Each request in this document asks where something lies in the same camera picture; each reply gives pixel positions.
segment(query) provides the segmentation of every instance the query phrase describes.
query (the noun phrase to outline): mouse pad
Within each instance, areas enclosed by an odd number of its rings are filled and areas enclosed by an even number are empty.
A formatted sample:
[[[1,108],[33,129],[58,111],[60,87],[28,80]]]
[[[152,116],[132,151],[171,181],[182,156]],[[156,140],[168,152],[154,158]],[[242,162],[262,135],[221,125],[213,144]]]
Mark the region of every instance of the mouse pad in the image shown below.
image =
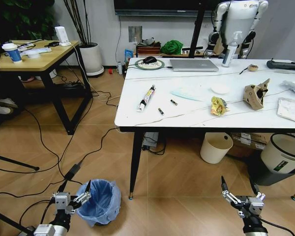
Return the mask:
[[[136,62],[135,65],[141,70],[157,70],[165,66],[164,62],[162,62],[161,60],[157,60],[156,62],[150,64],[144,64],[143,60],[139,60]]]

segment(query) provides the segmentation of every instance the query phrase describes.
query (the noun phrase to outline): spray bottle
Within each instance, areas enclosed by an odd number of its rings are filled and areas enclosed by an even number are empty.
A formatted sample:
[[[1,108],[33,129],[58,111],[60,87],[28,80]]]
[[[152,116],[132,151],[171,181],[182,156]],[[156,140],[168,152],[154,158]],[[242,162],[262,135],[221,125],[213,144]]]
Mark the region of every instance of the spray bottle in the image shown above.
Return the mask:
[[[233,59],[233,56],[235,55],[237,46],[238,46],[238,38],[241,37],[241,31],[234,32],[233,40],[230,42],[230,44],[227,47],[227,52],[225,54],[225,57],[222,62],[222,66],[229,67],[231,64],[231,61]]]

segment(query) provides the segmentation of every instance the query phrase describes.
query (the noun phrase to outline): laptop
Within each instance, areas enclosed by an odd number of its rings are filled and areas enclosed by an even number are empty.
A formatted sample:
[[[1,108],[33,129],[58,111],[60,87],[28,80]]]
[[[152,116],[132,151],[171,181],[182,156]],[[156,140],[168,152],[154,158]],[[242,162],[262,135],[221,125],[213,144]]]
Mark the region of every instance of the laptop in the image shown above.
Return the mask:
[[[218,71],[218,67],[207,59],[176,59],[169,60],[173,71]]]

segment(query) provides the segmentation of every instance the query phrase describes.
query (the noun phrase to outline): remote control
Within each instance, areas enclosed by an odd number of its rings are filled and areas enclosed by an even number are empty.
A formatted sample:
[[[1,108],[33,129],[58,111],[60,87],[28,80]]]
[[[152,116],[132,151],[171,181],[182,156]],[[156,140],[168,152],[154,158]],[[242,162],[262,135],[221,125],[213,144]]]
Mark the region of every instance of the remote control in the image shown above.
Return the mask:
[[[285,70],[295,70],[295,62],[276,62],[273,59],[269,60],[266,65],[270,69],[285,69]]]

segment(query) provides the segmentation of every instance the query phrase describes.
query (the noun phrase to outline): white table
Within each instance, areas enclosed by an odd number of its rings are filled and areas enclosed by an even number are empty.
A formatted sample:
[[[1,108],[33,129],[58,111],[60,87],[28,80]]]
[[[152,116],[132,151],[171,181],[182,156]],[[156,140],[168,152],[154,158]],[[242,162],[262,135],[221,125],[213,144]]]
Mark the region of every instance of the white table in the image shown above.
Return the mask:
[[[139,59],[132,58],[129,64]],[[161,59],[165,66],[171,66],[170,59]],[[123,85],[121,98],[115,118],[115,124],[121,131],[135,132],[131,178],[130,198],[132,197],[137,170],[140,161],[141,145],[144,132],[183,130],[190,132],[293,132],[295,122],[279,117],[278,98],[295,100],[295,93],[280,84],[295,81],[295,74],[276,73],[278,69],[269,69],[268,60],[235,59],[228,68],[222,67],[221,59],[211,59],[219,67],[217,72],[175,72],[169,68],[154,71],[129,68]],[[259,67],[257,72],[239,73],[248,65]],[[264,108],[254,111],[249,104],[242,101],[246,85],[258,85],[270,78],[268,92],[264,98]],[[219,95],[211,90],[215,83],[227,84],[229,93]],[[145,93],[152,85],[155,93],[142,113],[137,108]],[[202,101],[194,101],[171,94],[177,88],[199,91]],[[210,113],[211,98],[223,98],[230,109],[223,116]]]

